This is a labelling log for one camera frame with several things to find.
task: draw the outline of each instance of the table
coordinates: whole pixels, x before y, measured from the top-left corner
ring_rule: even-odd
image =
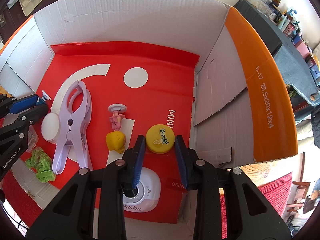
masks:
[[[310,69],[287,36],[265,15],[254,8],[247,0],[239,0],[234,6],[260,35],[273,56],[286,84],[292,85],[308,104],[320,104],[310,99],[318,92]]]

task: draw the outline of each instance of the white circle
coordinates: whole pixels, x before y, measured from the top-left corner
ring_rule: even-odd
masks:
[[[124,74],[123,81],[130,88],[139,88],[148,81],[148,73],[141,67],[134,67]]]

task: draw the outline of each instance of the cardboard flap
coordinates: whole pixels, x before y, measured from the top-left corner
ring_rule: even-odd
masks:
[[[0,70],[7,63],[33,91],[36,91],[52,59],[35,19],[30,17],[6,43],[0,55]],[[15,93],[17,84],[6,84]]]
[[[231,147],[228,147],[224,149],[198,152],[197,154],[200,159],[203,159],[218,168],[221,163],[231,162],[231,149]]]
[[[197,77],[193,125],[215,114],[247,87],[236,46],[226,27]]]
[[[216,0],[59,0],[34,17],[49,46],[140,41],[200,55],[199,70],[229,8]]]
[[[197,153],[214,153],[225,148],[232,148],[235,152],[231,162],[224,165],[225,168],[254,163],[252,116],[247,90],[197,125]]]
[[[0,84],[10,95],[17,99],[34,94],[34,91],[19,78],[7,63],[4,64],[4,67],[0,72]]]

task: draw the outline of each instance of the screw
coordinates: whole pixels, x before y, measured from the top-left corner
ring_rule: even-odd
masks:
[[[79,169],[79,174],[80,175],[85,175],[85,174],[87,174],[88,173],[88,169],[87,168],[81,168],[81,169]]]
[[[241,174],[242,170],[240,168],[234,168],[232,169],[233,173],[236,174],[236,175],[239,175]]]
[[[199,159],[199,160],[196,160],[196,164],[197,164],[198,166],[203,166],[203,165],[205,165],[205,161]]]
[[[116,165],[117,166],[122,166],[124,164],[125,164],[125,161],[123,159],[116,160]]]

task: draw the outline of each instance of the white camera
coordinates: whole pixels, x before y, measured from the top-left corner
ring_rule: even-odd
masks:
[[[142,167],[140,181],[132,192],[123,193],[123,209],[131,212],[148,212],[153,210],[160,198],[161,183],[158,174]]]

